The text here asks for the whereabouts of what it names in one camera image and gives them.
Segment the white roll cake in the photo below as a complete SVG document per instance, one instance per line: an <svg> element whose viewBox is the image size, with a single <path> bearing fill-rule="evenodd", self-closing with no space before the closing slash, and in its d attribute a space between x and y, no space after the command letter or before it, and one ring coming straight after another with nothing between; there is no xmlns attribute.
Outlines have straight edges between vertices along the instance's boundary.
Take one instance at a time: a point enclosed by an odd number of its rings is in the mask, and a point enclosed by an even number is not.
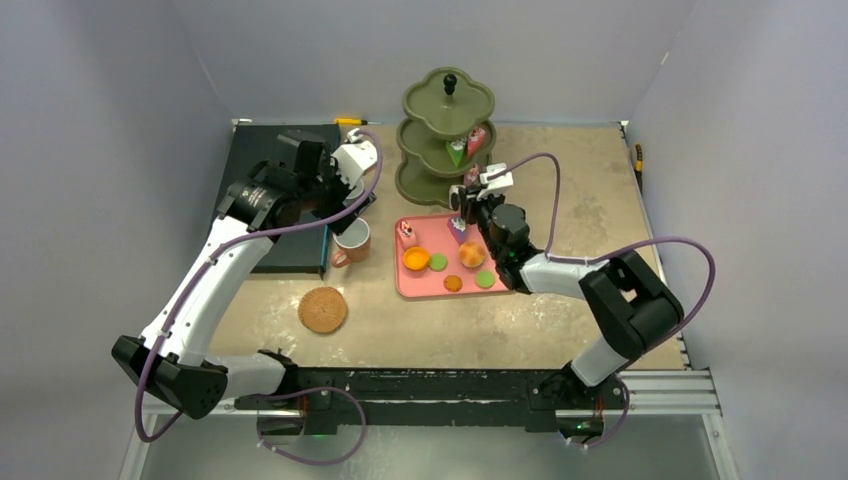
<svg viewBox="0 0 848 480"><path fill-rule="evenodd" d="M466 222L460 216L451 216L447 220L448 230L458 245L466 242Z"/></svg>

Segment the pink cream cake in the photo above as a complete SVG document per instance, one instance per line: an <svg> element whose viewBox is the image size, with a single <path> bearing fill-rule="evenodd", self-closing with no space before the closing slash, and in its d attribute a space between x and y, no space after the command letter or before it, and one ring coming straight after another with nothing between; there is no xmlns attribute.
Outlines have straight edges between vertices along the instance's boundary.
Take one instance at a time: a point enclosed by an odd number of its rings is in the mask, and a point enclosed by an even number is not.
<svg viewBox="0 0 848 480"><path fill-rule="evenodd" d="M474 187L479 184L480 166L474 164L463 176L463 185L465 187Z"/></svg>

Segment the purple green cake slice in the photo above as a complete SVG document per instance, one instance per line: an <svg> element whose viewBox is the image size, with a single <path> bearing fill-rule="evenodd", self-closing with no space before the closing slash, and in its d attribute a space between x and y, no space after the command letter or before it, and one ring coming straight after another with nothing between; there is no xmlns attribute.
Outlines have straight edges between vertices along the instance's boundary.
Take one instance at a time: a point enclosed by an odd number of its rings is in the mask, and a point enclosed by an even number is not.
<svg viewBox="0 0 848 480"><path fill-rule="evenodd" d="M452 141L447 141L445 146L451 159L452 164L456 168L460 168L464 162L466 153L466 138L460 138Z"/></svg>

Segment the pink serving tray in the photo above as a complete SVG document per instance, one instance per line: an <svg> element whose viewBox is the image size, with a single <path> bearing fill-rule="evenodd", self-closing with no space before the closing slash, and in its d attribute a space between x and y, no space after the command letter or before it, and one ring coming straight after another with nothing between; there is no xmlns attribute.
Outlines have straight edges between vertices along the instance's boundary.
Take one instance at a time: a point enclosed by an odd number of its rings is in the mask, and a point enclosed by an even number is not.
<svg viewBox="0 0 848 480"><path fill-rule="evenodd" d="M476 269L469 269L463 266L457 256L459 245L452 238L447 220L452 214L427 215L427 216L407 216L399 218L395 223L395 277L396 289L398 293L407 298L430 298L441 296L460 296L460 295L483 295L483 294L500 294L507 290L507 287L499 280L495 272L495 262L489 257L482 266ZM428 268L422 271L407 270L402 264L402 255L404 251L401 248L400 242L397 239L396 228L400 220L407 220L413 227L418 245L425 248L429 254L441 253L448 259L447 268L441 272L435 272ZM479 231L474 227L466 229L466 241L475 241L483 244L483 239ZM497 281L490 289L480 289L475 284L475 275L480 270L492 271ZM443 280L447 275L457 275L463 281L461 291L452 293L448 292L443 287Z"/></svg>

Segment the pink triangle cake slice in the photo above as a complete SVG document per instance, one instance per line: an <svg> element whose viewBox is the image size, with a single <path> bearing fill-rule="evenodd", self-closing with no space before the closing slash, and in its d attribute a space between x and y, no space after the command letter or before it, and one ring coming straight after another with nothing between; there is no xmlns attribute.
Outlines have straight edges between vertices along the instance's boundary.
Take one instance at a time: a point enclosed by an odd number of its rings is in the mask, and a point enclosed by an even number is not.
<svg viewBox="0 0 848 480"><path fill-rule="evenodd" d="M476 126L466 137L465 153L468 157L472 157L480 149L485 142L487 131L482 126Z"/></svg>

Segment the green three-tier stand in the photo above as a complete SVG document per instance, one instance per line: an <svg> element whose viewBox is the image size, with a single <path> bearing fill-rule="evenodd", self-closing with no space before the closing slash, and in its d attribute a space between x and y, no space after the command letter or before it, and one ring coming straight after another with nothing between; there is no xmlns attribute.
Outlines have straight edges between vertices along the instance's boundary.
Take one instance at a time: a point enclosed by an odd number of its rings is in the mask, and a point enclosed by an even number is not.
<svg viewBox="0 0 848 480"><path fill-rule="evenodd" d="M448 190L463 182L474 164L491 161L497 130L491 122L496 105L493 92L457 67L438 67L406 89L402 109L406 118L396 130L401 163L395 173L398 193L423 206L448 205ZM466 138L476 127L487 131L485 142L456 168L446 142Z"/></svg>

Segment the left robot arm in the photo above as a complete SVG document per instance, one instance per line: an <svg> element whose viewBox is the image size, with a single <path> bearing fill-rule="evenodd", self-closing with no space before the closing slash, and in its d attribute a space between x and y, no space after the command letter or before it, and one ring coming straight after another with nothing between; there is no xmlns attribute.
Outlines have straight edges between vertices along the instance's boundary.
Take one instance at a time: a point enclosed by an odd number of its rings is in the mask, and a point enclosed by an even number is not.
<svg viewBox="0 0 848 480"><path fill-rule="evenodd" d="M278 135L276 146L277 157L256 162L228 187L204 247L167 304L140 335L123 335L112 348L136 385L138 429L147 395L192 419L222 399L260 395L275 409L297 399L298 382L279 355L212 358L211 340L241 285L282 237L351 226L375 187L346 199L363 176L381 174L384 159L378 137L363 129L335 150L298 130Z"/></svg>

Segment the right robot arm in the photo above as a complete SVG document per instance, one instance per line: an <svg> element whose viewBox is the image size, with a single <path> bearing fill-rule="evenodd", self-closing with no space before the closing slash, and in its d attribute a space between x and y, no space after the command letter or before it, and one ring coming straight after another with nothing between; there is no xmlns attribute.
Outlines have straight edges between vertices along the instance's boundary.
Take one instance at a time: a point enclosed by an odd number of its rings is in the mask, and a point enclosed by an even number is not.
<svg viewBox="0 0 848 480"><path fill-rule="evenodd" d="M525 211L501 195L483 196L477 187L455 185L449 205L478 229L508 289L561 295L589 306L600 335L566 364L561 381L563 397L573 406L596 399L603 381L645 355L683 320L678 299L633 250L568 263L532 244Z"/></svg>

